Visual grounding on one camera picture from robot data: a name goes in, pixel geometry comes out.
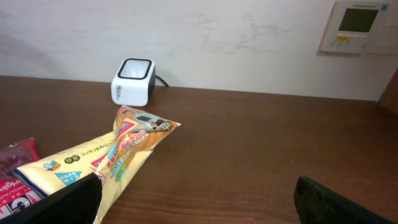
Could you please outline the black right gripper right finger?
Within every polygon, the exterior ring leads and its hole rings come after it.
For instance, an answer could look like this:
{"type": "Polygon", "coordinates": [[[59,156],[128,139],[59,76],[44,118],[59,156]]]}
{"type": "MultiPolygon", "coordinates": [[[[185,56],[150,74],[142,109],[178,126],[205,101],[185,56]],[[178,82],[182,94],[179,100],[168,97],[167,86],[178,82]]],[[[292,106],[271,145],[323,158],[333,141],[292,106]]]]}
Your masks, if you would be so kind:
{"type": "Polygon", "coordinates": [[[306,176],[298,178],[294,204],[301,223],[391,223],[306,176]]]}

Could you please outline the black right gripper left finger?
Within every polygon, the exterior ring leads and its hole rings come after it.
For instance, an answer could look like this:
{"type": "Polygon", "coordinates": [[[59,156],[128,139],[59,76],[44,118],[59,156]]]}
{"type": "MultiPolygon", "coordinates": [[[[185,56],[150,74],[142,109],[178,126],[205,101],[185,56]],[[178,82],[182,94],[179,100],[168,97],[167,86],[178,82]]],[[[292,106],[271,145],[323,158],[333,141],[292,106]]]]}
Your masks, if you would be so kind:
{"type": "Polygon", "coordinates": [[[90,174],[22,211],[7,216],[1,223],[92,224],[98,213],[101,198],[102,183],[97,175],[90,174]]]}

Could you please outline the yellow snack bag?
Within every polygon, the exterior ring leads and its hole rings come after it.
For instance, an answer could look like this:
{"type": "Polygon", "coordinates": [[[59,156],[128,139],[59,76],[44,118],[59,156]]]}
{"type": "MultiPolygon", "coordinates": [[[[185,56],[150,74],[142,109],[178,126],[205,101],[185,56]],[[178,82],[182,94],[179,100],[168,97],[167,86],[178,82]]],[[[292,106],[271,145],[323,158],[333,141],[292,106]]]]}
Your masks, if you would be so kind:
{"type": "Polygon", "coordinates": [[[178,126],[175,121],[122,106],[110,133],[20,166],[16,172],[41,195],[96,174],[103,193],[93,221],[101,223],[156,145],[178,126]]]}

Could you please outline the red Hacks candy bag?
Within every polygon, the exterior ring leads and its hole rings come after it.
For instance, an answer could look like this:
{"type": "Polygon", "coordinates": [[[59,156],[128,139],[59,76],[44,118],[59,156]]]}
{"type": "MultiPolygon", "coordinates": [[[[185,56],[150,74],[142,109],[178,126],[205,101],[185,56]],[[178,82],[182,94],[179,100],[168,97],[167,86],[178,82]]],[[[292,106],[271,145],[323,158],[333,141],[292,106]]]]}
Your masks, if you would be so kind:
{"type": "Polygon", "coordinates": [[[43,198],[14,172],[16,168],[39,159],[34,138],[1,149],[1,219],[20,212],[43,198]]]}

